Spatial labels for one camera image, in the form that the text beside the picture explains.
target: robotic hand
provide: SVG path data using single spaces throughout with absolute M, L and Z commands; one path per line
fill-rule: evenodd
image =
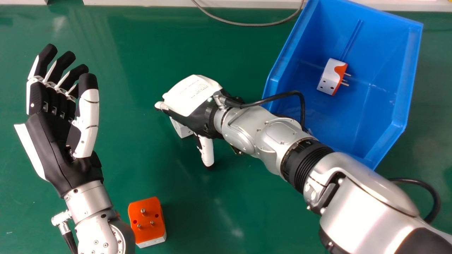
M 133 254 L 135 236 L 113 210 L 93 151 L 99 124 L 96 76 L 80 65 L 61 77 L 75 61 L 70 51 L 47 71 L 56 53 L 55 46 L 48 44 L 36 57 L 26 84 L 28 120 L 14 127 L 36 173 L 66 202 L 68 210 L 55 215 L 52 224 L 60 229 L 71 253 Z M 78 248 L 69 219 L 75 223 Z
M 192 75 L 155 108 L 170 116 L 181 137 L 190 131 L 198 137 L 206 166 L 213 165 L 212 139 L 222 138 L 289 182 L 303 194 L 307 209 L 321 216 L 320 240 L 332 254 L 452 253 L 452 236 L 426 223 L 391 181 L 320 143 L 307 133 L 303 117 L 298 123 L 260 107 L 287 95 L 300 96 L 303 112 L 299 92 L 243 104 L 217 82 Z

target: gray cable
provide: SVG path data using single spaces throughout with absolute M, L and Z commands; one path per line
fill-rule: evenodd
M 253 23 L 239 23 L 239 22 L 234 22 L 234 21 L 229 21 L 229 20 L 226 20 L 226 19 L 219 18 L 219 17 L 207 12 L 195 0 L 192 0 L 192 2 L 196 5 L 196 7 L 198 7 L 198 9 L 200 9 L 202 12 L 204 12 L 207 16 L 211 17 L 212 19 L 216 19 L 218 21 L 224 22 L 226 24 L 231 24 L 231 25 L 235 25 L 235 26 L 242 26 L 242 27 L 268 27 L 268 26 L 279 25 L 279 24 L 284 23 L 284 22 L 288 21 L 289 19 L 293 18 L 303 8 L 303 4 L 305 3 L 305 0 L 301 0 L 300 7 L 298 7 L 298 9 L 292 15 L 288 16 L 285 19 L 281 19 L 279 21 L 271 22 L 271 23 L 257 23 L 257 24 L 253 24 Z

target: bolt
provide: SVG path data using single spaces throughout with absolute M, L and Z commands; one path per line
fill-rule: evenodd
M 310 188 L 311 188 L 311 185 L 309 183 L 306 183 L 305 192 L 308 192 Z
M 316 196 L 317 196 L 317 193 L 315 192 L 315 190 L 313 190 L 311 192 L 311 199 L 314 200 Z

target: green table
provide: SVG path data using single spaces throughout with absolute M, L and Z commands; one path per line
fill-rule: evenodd
M 324 253 L 319 217 L 302 196 L 249 156 L 216 142 L 207 172 L 193 138 L 181 140 L 155 101 L 180 79 L 202 74 L 232 94 L 260 98 L 294 20 L 268 28 L 219 23 L 195 8 L 0 6 L 0 253 L 68 253 L 50 218 L 65 209 L 34 172 L 13 129 L 24 122 L 25 81 L 36 54 L 51 42 L 72 50 L 99 80 L 96 142 L 105 185 L 129 222 L 130 202 L 157 196 L 166 243 L 137 253 Z M 276 21 L 292 10 L 216 9 L 247 22 Z M 452 233 L 452 14 L 399 13 L 424 23 L 406 132 L 377 171 L 433 184 L 443 208 L 433 223 Z M 427 192 L 406 188 L 420 210 Z

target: label on robot hand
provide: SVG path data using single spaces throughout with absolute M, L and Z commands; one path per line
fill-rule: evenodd
M 204 101 L 222 87 L 214 80 L 201 75 L 191 75 L 177 83 L 163 95 L 165 104 L 172 111 L 189 116 Z

